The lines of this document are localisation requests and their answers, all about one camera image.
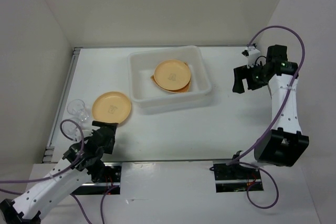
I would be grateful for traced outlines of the clear glass cup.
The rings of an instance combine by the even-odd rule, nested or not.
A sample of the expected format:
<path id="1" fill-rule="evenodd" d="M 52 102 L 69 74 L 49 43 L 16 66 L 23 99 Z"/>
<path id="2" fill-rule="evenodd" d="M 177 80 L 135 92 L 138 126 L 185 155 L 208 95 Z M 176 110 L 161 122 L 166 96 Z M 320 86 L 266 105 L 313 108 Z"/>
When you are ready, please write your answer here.
<path id="1" fill-rule="evenodd" d="M 63 120 L 60 126 L 63 135 L 74 142 L 80 142 L 82 139 L 80 130 L 76 126 L 77 124 L 81 128 L 81 121 L 78 118 L 70 118 Z"/>
<path id="2" fill-rule="evenodd" d="M 84 101 L 80 99 L 70 101 L 67 105 L 67 112 L 77 117 L 81 122 L 87 122 L 90 118 L 89 110 Z"/>

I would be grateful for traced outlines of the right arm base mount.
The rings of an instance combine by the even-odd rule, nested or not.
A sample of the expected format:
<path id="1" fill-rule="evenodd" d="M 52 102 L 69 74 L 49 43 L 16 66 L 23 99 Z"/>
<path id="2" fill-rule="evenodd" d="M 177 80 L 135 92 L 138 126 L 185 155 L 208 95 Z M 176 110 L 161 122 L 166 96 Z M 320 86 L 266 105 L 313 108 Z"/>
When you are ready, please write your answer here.
<path id="1" fill-rule="evenodd" d="M 214 162 L 209 168 L 214 174 L 217 193 L 263 191 L 260 171 L 240 164 L 227 165 Z"/>

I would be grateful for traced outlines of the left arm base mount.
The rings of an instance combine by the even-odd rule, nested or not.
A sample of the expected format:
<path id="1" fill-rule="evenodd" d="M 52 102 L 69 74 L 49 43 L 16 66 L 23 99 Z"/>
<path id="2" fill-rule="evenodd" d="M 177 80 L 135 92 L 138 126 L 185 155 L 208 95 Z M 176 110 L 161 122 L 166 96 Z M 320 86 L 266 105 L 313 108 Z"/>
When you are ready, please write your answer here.
<path id="1" fill-rule="evenodd" d="M 110 191 L 109 195 L 120 194 L 120 182 L 122 173 L 122 163 L 105 163 L 106 169 L 101 178 L 93 183 L 88 182 L 77 188 L 73 194 L 76 196 L 82 195 L 103 195 L 111 187 L 115 187 Z"/>

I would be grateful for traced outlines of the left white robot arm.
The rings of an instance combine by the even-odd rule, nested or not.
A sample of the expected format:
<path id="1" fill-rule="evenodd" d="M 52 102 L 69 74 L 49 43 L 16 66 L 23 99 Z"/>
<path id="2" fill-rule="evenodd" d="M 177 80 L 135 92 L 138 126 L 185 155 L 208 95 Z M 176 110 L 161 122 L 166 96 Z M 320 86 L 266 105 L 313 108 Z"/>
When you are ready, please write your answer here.
<path id="1" fill-rule="evenodd" d="M 1 215 L 6 223 L 40 223 L 64 198 L 85 183 L 97 183 L 111 169 L 102 157 L 115 145 L 117 123 L 93 121 L 90 136 L 73 143 L 55 167 L 43 178 L 32 179 L 29 190 L 15 199 L 1 202 Z"/>

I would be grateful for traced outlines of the clear plastic bin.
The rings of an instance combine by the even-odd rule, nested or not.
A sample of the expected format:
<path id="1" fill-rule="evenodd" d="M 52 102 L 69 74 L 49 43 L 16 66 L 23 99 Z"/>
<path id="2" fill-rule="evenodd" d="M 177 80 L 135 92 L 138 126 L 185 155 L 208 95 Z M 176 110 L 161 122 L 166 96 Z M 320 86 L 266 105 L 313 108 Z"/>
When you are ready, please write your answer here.
<path id="1" fill-rule="evenodd" d="M 184 92 L 167 91 L 155 80 L 156 67 L 178 60 L 191 71 L 191 80 Z M 184 46 L 134 52 L 128 56 L 130 98 L 146 114 L 203 106 L 212 90 L 201 51 Z"/>

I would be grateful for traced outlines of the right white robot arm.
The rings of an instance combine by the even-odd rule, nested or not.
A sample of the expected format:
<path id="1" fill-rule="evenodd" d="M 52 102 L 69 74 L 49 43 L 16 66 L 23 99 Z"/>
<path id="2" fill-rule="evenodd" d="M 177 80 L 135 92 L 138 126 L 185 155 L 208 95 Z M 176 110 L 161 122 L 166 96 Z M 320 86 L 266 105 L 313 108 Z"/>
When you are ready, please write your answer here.
<path id="1" fill-rule="evenodd" d="M 309 145 L 297 113 L 298 64 L 287 58 L 287 47 L 268 47 L 266 56 L 254 46 L 242 54 L 247 64 L 234 69 L 234 93 L 245 89 L 257 90 L 267 87 L 271 96 L 271 127 L 261 136 L 251 152 L 242 152 L 241 160 L 230 165 L 231 175 L 242 178 L 248 173 L 248 165 L 275 165 L 291 167 Z"/>

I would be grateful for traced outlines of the clear glass cup front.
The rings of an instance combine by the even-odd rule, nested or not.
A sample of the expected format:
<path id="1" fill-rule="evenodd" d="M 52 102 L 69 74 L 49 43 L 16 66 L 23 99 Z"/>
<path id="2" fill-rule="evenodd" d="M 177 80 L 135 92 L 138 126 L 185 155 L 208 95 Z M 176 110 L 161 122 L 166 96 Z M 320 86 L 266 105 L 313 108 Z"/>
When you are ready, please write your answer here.
<path id="1" fill-rule="evenodd" d="M 80 130 L 76 126 L 77 124 L 81 128 L 81 121 L 78 118 L 70 118 L 63 120 L 60 126 L 63 135 L 74 142 L 80 142 L 82 139 Z"/>

